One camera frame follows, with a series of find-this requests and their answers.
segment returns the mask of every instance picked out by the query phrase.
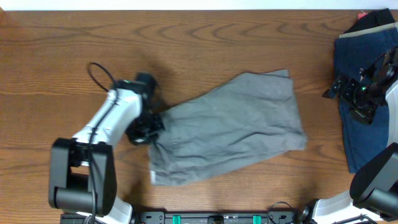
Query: white wall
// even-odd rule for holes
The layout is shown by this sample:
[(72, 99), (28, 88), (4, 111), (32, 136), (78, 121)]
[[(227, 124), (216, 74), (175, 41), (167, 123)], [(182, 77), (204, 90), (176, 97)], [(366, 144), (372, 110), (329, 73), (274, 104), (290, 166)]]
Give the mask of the white wall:
[(4, 10), (398, 9), (398, 0), (0, 0)]

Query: wooden table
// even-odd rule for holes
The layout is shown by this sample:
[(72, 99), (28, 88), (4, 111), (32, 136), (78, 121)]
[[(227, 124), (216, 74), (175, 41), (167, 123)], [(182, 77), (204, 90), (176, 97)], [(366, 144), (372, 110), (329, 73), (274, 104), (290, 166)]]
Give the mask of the wooden table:
[(281, 200), (299, 207), (349, 189), (353, 175), (337, 101), (321, 94), (333, 81), (333, 41), (357, 13), (6, 12), (0, 23), (0, 223), (59, 222), (61, 211), (47, 201), (50, 148), (80, 130), (105, 99), (85, 72), (90, 61), (117, 78), (152, 72), (170, 105), (245, 71), (288, 68), (294, 79), (305, 151), (183, 187), (156, 187), (147, 148), (124, 136), (114, 152), (118, 195), (138, 209), (266, 210)]

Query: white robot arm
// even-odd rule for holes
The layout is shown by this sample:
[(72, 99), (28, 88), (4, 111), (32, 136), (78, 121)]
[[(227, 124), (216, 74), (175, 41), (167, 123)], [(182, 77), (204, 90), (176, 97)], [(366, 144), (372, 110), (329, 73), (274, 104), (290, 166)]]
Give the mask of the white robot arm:
[(380, 58), (383, 59), (380, 69), (371, 67), (365, 70), (365, 73), (378, 70), (377, 76), (374, 77), (377, 81), (374, 83), (362, 85), (354, 80), (338, 77), (332, 87), (323, 95), (333, 98), (337, 93), (340, 94), (340, 98), (351, 105), (353, 112), (359, 115), (357, 118), (363, 123), (371, 123), (377, 106), (387, 103), (389, 137), (387, 149), (357, 172), (350, 190), (335, 197), (315, 202), (312, 208), (312, 220), (318, 224), (356, 223), (358, 219), (354, 219), (354, 217), (360, 216), (374, 221), (392, 221), (398, 218), (398, 197), (396, 197), (396, 181), (398, 179), (398, 52), (396, 49), (391, 49), (383, 54), (383, 57)]
[[(160, 116), (150, 110), (156, 85), (146, 73), (138, 74), (133, 82), (118, 81), (81, 131), (71, 139), (55, 141), (50, 169), (51, 207), (90, 217), (95, 206), (97, 222), (130, 224), (132, 206), (116, 196), (113, 149), (124, 133), (133, 144), (146, 144), (163, 129)], [(89, 165), (89, 146), (92, 147), (92, 178), (71, 171), (71, 167)], [(96, 205), (93, 205), (93, 185), (96, 186)]]

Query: navy blue cloth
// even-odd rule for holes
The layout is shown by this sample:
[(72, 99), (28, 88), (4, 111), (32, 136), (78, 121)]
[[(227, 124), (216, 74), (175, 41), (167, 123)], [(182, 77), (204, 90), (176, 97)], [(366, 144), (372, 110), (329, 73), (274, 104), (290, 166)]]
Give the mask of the navy blue cloth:
[[(381, 54), (398, 45), (397, 29), (335, 40), (335, 75), (360, 81), (361, 68), (369, 67)], [(378, 155), (387, 146), (389, 111), (379, 106), (371, 125), (361, 124), (349, 115), (349, 105), (340, 100), (343, 141), (350, 173)]]

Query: green connector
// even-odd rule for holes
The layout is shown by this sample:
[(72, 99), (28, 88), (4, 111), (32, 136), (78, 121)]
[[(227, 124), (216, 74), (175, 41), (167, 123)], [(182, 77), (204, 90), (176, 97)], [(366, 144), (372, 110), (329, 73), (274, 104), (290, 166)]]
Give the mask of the green connector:
[(253, 215), (253, 224), (261, 224), (261, 216)]
[(181, 224), (181, 216), (173, 215), (173, 224)]

